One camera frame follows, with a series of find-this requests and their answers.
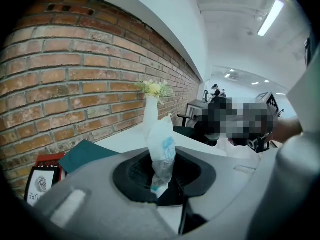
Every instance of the yellow flower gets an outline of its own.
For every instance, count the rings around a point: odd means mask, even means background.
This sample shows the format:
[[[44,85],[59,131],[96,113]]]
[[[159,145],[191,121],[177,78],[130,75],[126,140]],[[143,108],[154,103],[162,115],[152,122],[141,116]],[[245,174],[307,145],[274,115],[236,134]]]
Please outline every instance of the yellow flower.
[[[153,83],[149,87],[149,93],[150,94],[158,94],[160,92],[160,89],[161,89],[161,87],[159,84]]]

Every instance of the brick wall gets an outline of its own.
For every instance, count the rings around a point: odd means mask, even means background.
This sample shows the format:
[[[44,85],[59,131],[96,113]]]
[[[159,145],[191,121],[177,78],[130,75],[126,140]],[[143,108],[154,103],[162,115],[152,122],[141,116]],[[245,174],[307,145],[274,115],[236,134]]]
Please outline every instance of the brick wall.
[[[174,124],[200,83],[149,26],[97,0],[37,0],[0,55],[0,164],[18,196],[39,154],[142,122],[145,100],[134,82],[169,82],[174,96],[158,110]]]

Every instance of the vase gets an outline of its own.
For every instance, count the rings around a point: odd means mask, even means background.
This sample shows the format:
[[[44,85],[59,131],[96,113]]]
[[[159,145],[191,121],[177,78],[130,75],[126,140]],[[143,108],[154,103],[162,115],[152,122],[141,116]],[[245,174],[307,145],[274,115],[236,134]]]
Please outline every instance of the vase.
[[[144,137],[147,138],[154,123],[158,121],[158,99],[146,95],[146,105],[143,115],[143,132]]]

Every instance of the teal folder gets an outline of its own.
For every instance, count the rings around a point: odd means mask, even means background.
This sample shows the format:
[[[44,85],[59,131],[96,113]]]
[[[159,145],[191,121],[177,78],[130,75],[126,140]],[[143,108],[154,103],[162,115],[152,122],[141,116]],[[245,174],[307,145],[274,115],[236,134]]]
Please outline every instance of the teal folder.
[[[81,166],[92,161],[112,157],[117,154],[119,153],[83,140],[61,158],[59,164],[68,174],[71,174]]]

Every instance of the fluorescent light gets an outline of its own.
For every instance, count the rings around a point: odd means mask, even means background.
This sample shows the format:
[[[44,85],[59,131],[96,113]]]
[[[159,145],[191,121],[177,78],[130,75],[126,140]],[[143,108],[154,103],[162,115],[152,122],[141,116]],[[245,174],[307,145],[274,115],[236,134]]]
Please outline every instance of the fluorescent light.
[[[258,36],[263,37],[267,33],[271,25],[275,22],[284,5],[285,4],[283,2],[275,0],[270,13],[266,17],[266,20],[264,21],[258,32]]]

